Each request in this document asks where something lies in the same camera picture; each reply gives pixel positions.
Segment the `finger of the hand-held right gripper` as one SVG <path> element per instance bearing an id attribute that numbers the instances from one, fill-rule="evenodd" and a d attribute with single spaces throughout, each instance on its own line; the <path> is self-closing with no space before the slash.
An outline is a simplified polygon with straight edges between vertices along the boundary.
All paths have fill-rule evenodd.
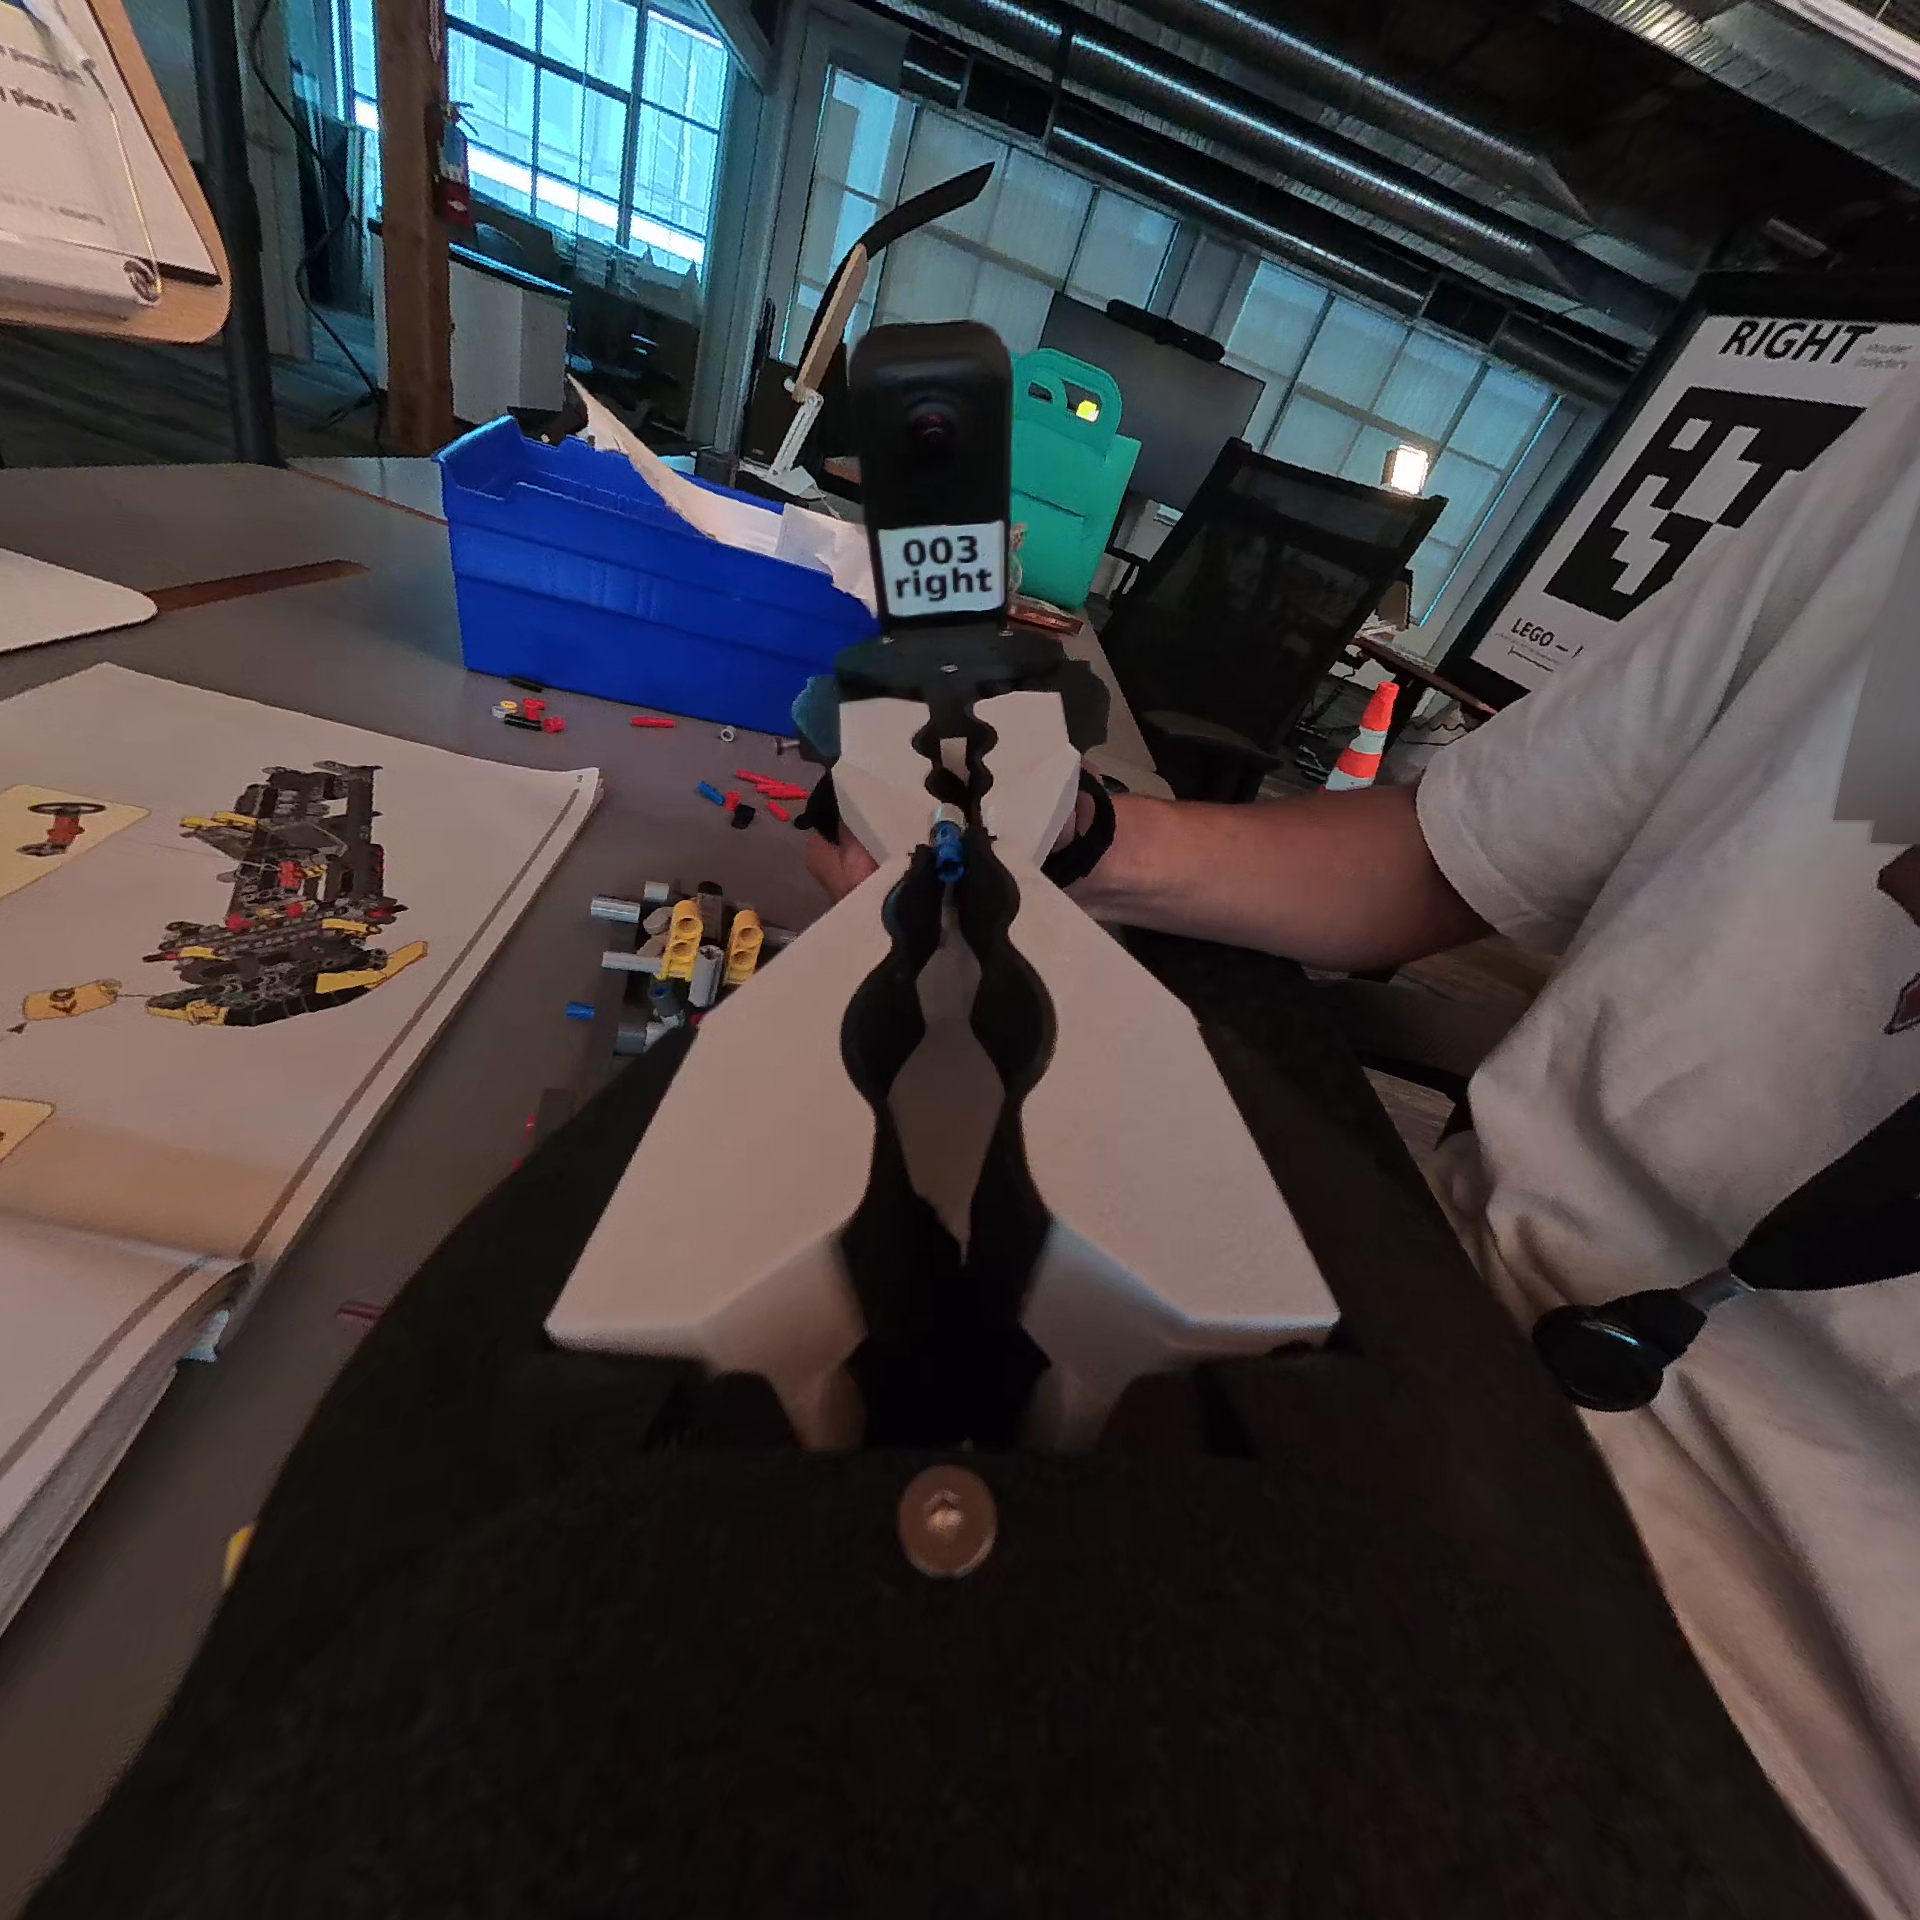
<path id="1" fill-rule="evenodd" d="M 966 747 L 926 699 L 898 693 L 838 706 L 832 762 L 840 844 L 876 871 L 926 848 L 936 808 L 966 804 Z"/>
<path id="2" fill-rule="evenodd" d="M 1066 731 L 1066 703 L 1047 689 L 987 693 L 974 703 L 981 779 L 966 833 L 966 880 L 1001 867 L 1037 871 L 1076 828 L 1082 747 Z"/>

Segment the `lego car chassis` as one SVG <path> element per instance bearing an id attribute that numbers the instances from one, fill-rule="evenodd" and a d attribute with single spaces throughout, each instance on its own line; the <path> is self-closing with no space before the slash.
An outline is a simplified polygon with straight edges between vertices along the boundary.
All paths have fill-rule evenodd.
<path id="1" fill-rule="evenodd" d="M 645 880 L 637 899 L 594 897 L 589 916 L 603 934 L 600 985 L 570 1012 L 592 1021 L 614 1061 L 697 1030 L 797 940 L 713 880 Z"/>

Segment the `lego instruction booklet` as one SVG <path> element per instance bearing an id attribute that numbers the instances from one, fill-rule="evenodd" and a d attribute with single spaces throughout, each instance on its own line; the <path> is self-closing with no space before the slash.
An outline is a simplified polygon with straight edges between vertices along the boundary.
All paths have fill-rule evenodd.
<path id="1" fill-rule="evenodd" d="M 116 663 L 2 703 L 2 1624 L 600 798 Z"/>

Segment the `teal plastic carry case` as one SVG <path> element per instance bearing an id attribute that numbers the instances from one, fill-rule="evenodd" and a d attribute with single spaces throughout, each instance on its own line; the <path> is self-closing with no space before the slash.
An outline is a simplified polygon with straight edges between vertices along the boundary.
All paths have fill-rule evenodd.
<path id="1" fill-rule="evenodd" d="M 1128 489 L 1138 440 L 1120 432 L 1111 373 L 1061 349 L 1011 359 L 1011 508 L 1021 595 L 1076 609 Z"/>

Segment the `white plastic bag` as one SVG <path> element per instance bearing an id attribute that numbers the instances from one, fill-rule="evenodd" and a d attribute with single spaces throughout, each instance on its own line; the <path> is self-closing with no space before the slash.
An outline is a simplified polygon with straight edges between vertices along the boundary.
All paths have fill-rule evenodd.
<path id="1" fill-rule="evenodd" d="M 566 384 L 570 401 L 583 406 L 585 426 L 579 440 L 594 450 L 629 460 L 670 514 L 681 516 L 709 542 L 824 570 L 838 592 L 846 592 L 865 609 L 876 614 L 870 546 L 863 527 L 818 514 L 803 503 L 767 503 L 761 495 L 705 487 L 639 446 L 574 377 L 569 377 Z"/>

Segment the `large dark monitor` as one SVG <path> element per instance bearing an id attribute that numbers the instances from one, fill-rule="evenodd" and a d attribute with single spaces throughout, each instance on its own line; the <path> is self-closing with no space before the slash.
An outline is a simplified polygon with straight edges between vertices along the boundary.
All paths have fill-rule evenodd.
<path id="1" fill-rule="evenodd" d="M 1222 346 L 1142 308 L 1055 295 L 1040 335 L 1116 382 L 1116 430 L 1138 443 L 1128 493 L 1185 511 L 1220 450 L 1247 443 L 1266 379 L 1227 364 Z"/>

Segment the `black office chair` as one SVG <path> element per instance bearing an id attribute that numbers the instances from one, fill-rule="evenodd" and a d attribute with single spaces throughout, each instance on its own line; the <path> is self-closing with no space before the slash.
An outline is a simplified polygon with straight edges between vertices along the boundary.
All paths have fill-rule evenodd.
<path id="1" fill-rule="evenodd" d="M 1333 654 L 1448 503 L 1230 443 L 1120 592 L 1102 652 L 1185 804 L 1254 804 Z"/>

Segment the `blue plastic bin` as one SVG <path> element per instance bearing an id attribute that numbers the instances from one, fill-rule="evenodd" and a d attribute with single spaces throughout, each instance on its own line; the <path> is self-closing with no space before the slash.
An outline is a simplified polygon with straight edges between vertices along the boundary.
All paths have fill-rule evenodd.
<path id="1" fill-rule="evenodd" d="M 471 672 L 787 734 L 803 685 L 876 638 L 829 570 L 715 542 L 629 455 L 496 417 L 436 462 Z"/>

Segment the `orange traffic cone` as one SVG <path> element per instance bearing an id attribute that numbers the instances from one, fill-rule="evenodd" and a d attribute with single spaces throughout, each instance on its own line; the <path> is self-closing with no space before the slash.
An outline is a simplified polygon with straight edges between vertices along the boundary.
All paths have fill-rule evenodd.
<path id="1" fill-rule="evenodd" d="M 1384 735 L 1390 734 L 1390 721 L 1397 711 L 1397 693 L 1400 683 L 1395 678 L 1381 678 L 1376 689 L 1369 689 L 1366 706 L 1357 719 L 1357 731 L 1339 747 L 1336 760 L 1328 771 L 1328 779 L 1323 782 L 1324 794 L 1366 791 L 1376 786 L 1384 755 Z"/>

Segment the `white cabinet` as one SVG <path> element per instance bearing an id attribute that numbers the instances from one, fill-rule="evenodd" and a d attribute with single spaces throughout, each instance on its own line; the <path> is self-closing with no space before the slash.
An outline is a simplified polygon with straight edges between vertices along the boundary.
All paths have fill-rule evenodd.
<path id="1" fill-rule="evenodd" d="M 569 406 L 570 291 L 466 248 L 448 249 L 449 406 L 480 426 Z"/>

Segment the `wooden pillar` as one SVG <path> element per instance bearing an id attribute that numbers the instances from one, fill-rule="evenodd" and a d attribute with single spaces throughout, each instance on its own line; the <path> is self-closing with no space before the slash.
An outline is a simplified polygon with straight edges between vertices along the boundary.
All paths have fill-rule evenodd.
<path id="1" fill-rule="evenodd" d="M 437 218 L 444 5 L 371 2 L 387 421 L 409 456 L 453 440 L 448 231 Z"/>

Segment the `person in white shirt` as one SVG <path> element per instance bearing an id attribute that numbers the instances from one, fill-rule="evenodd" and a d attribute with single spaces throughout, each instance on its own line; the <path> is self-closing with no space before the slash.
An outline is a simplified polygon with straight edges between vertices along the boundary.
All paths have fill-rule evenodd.
<path id="1" fill-rule="evenodd" d="M 1556 957 L 1438 1148 L 1515 1315 L 1676 1288 L 1918 1097 L 1918 848 L 1840 819 L 1913 640 L 1918 373 L 1418 782 L 1426 852 Z M 1635 1414 L 1583 1414 L 1666 1604 L 1871 1918 L 1918 1914 L 1918 1256 L 1747 1292 Z"/>

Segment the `black framed marker sign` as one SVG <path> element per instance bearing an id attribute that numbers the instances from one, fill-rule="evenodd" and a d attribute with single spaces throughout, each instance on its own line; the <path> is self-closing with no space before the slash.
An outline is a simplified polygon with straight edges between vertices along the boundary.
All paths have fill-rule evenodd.
<path id="1" fill-rule="evenodd" d="M 1501 710 L 1594 652 L 1913 362 L 1913 274 L 1704 277 L 1443 676 Z"/>

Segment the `clear acrylic sheet holder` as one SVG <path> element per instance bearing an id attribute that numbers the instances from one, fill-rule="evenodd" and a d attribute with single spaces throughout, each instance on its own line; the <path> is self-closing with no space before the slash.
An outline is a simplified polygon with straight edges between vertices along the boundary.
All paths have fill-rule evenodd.
<path id="1" fill-rule="evenodd" d="M 7 314 L 119 321 L 152 311 L 160 298 L 160 274 L 141 257 L 2 231 Z"/>

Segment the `metal ceiling duct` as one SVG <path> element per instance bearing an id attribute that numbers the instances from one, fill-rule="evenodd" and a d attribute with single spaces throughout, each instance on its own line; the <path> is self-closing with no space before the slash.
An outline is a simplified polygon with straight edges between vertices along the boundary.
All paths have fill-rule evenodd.
<path id="1" fill-rule="evenodd" d="M 1238 178 L 1317 196 L 1343 218 L 1369 218 L 1397 239 L 1537 291 L 1598 298 L 1598 261 L 1570 240 L 1085 2 L 900 2 L 900 11 L 1052 84 L 1062 101 L 1181 136 Z"/>

